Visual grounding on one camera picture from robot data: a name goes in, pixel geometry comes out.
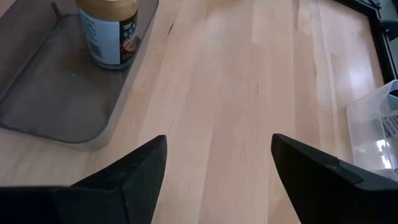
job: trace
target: container label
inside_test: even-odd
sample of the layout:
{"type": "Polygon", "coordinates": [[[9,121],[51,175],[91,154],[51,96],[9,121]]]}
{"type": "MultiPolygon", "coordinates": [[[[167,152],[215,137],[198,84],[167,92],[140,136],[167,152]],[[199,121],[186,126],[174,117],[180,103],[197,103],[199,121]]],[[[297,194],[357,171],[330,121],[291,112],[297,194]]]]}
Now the container label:
{"type": "Polygon", "coordinates": [[[398,138],[398,111],[381,118],[387,138],[398,138]]]}
{"type": "Polygon", "coordinates": [[[102,21],[79,9],[92,56],[108,65],[119,65],[136,50],[137,13],[125,21],[102,21]]]}

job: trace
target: black frame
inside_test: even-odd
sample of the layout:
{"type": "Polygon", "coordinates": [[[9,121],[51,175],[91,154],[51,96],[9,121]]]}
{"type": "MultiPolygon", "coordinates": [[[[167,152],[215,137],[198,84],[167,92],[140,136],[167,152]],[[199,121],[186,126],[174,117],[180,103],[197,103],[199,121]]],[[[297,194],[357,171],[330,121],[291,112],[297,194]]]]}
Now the black frame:
{"type": "Polygon", "coordinates": [[[384,21],[381,17],[379,2],[373,0],[334,1],[350,7],[368,17],[384,83],[389,83],[398,79],[396,63],[392,56],[392,51],[394,49],[391,48],[391,38],[389,39],[388,36],[388,32],[390,31],[383,26],[384,21]]]}

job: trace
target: clear plastic container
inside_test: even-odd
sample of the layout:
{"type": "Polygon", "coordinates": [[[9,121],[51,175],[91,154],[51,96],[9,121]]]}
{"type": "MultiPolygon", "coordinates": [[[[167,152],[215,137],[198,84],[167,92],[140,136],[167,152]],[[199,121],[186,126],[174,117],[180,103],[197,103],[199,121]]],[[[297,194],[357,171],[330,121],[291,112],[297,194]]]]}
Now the clear plastic container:
{"type": "Polygon", "coordinates": [[[347,107],[354,164],[398,181],[398,80],[347,107]]]}

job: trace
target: jar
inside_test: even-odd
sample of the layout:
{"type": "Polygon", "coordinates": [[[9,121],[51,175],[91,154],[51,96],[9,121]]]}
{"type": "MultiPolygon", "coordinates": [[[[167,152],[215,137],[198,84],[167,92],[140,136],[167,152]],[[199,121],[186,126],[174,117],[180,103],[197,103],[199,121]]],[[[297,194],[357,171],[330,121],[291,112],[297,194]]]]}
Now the jar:
{"type": "Polygon", "coordinates": [[[137,49],[137,0],[76,0],[88,48],[101,67],[128,67],[137,49]]]}

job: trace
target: butcher block countertop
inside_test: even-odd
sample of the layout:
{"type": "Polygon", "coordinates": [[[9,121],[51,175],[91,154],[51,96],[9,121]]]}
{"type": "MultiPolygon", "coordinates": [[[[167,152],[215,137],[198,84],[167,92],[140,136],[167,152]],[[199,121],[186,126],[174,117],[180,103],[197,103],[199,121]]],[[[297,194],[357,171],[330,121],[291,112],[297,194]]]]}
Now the butcher block countertop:
{"type": "Polygon", "coordinates": [[[166,134],[153,223],[299,223],[272,134],[352,162],[345,108],[382,84],[367,18],[332,0],[160,0],[111,142],[2,129],[0,184],[70,185],[166,134]]]}

